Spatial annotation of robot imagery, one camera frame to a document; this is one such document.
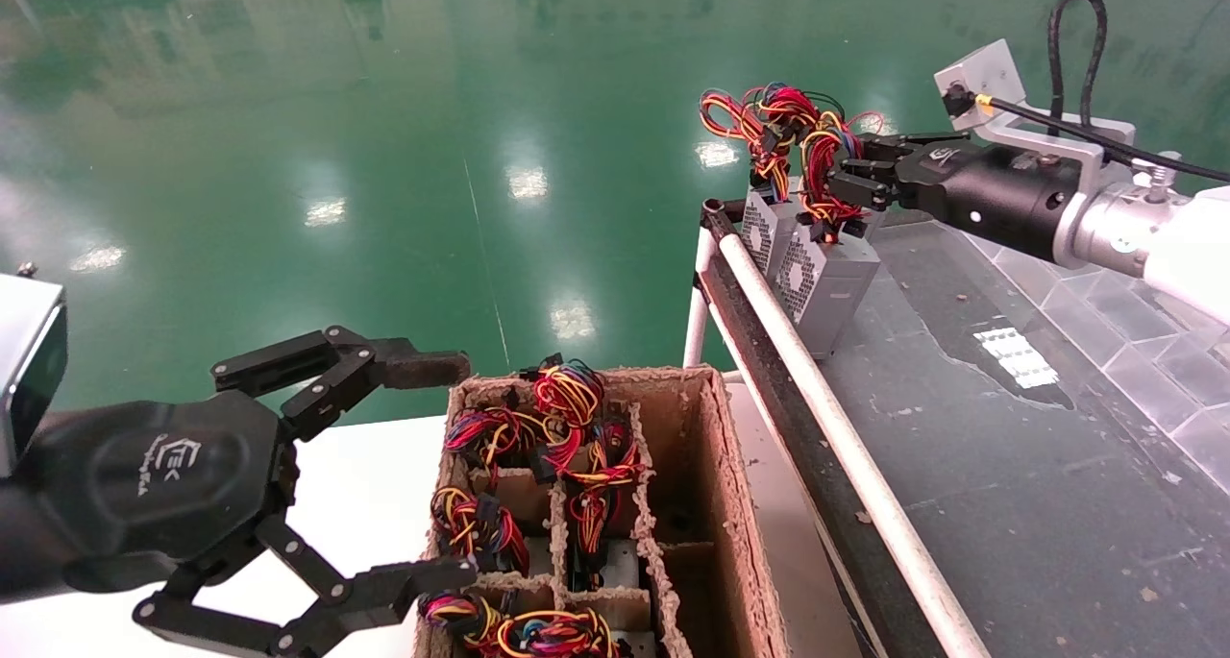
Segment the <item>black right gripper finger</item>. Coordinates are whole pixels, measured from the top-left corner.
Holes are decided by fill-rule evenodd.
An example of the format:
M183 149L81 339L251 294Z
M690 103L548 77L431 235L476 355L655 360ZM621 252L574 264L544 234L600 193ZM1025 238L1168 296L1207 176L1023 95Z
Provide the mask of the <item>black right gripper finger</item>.
M894 205L909 208L892 160L843 160L827 172L827 193L835 200L873 212L887 212Z
M865 133L859 135L857 155L849 160L870 160L871 162L897 162L902 157L922 155L930 157L934 164L945 164L966 149L970 143L968 132L948 133L921 133L921 134L897 134L877 135Z

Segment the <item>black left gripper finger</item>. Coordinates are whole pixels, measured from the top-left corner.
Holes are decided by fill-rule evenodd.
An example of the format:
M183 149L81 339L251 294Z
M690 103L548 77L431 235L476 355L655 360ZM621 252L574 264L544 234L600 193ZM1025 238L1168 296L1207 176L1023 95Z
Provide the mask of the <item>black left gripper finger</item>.
M378 387L451 387L471 374L462 352L422 352L403 337L369 339L332 326L228 357L212 381L250 397L308 383L280 411L289 439L310 442Z
M303 615L272 624L196 605L204 587L255 562L258 546L312 592L315 600ZM137 605L133 620L171 644L224 656L325 657L352 633L403 624L418 597L460 592L476 579L478 567L455 556L342 576L283 517L271 517L180 565L161 589Z

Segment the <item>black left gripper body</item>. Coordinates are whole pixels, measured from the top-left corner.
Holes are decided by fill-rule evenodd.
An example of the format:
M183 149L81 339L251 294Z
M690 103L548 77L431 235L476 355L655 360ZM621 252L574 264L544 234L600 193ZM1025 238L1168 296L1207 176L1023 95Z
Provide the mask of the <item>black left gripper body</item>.
M228 579L298 477L280 416L236 391L49 416L28 448L28 589L132 592L181 565Z

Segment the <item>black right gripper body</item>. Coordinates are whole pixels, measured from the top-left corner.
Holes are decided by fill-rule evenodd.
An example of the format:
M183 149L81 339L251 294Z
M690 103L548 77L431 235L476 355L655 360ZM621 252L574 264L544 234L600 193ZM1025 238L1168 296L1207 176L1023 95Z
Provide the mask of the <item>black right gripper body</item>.
M899 157L898 189L902 203L950 228L1055 261L1057 232L1080 171L1077 160L1046 164L1037 153L957 137Z

